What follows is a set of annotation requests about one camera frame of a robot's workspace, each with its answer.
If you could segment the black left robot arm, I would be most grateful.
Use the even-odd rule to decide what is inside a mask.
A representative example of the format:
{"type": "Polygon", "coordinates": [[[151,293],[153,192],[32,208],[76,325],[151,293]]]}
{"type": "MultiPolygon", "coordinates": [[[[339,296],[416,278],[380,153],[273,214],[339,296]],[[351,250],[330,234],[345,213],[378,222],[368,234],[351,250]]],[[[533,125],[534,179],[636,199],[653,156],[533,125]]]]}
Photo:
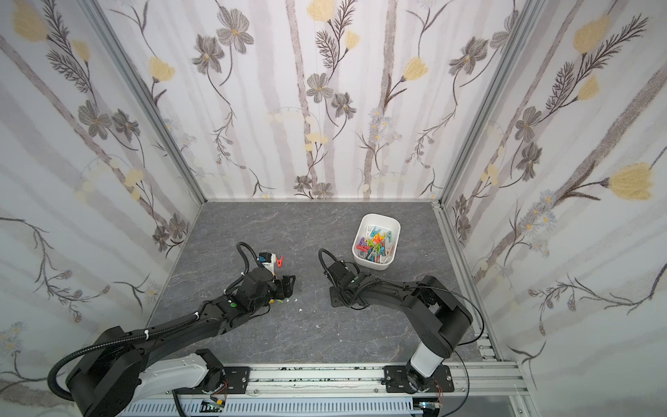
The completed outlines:
{"type": "Polygon", "coordinates": [[[131,403],[163,391],[217,393],[229,378],[210,350],[199,349],[177,360],[170,355],[258,318],[259,310],[272,301],[291,297],[295,281],[295,276],[278,277],[259,267],[243,273],[231,292],[179,319],[130,332],[110,328],[94,344],[59,360],[48,373],[48,387],[57,397],[76,403],[84,416],[116,416],[131,403]]]}

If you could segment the white plastic storage box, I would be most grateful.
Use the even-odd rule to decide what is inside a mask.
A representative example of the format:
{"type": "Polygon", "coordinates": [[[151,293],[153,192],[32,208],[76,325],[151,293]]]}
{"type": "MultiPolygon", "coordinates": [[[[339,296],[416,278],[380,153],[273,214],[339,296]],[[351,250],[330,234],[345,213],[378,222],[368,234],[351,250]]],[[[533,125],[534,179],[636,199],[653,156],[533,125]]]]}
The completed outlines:
{"type": "Polygon", "coordinates": [[[400,235],[401,224],[396,219],[379,214],[364,215],[352,246],[355,262],[368,269],[388,269],[394,262],[400,235]],[[374,237],[368,232],[371,226],[377,228],[374,237]]]}

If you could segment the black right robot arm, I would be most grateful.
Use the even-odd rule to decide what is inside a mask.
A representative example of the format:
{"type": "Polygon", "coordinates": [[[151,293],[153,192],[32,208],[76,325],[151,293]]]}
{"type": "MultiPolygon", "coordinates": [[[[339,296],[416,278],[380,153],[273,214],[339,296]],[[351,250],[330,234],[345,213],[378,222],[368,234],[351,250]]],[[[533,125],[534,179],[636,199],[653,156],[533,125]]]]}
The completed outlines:
{"type": "Polygon", "coordinates": [[[467,307],[433,276],[396,283],[354,274],[345,267],[331,268],[325,276],[340,303],[349,309],[380,305],[406,316],[420,340],[406,367],[423,380],[434,377],[472,325],[467,307]]]}

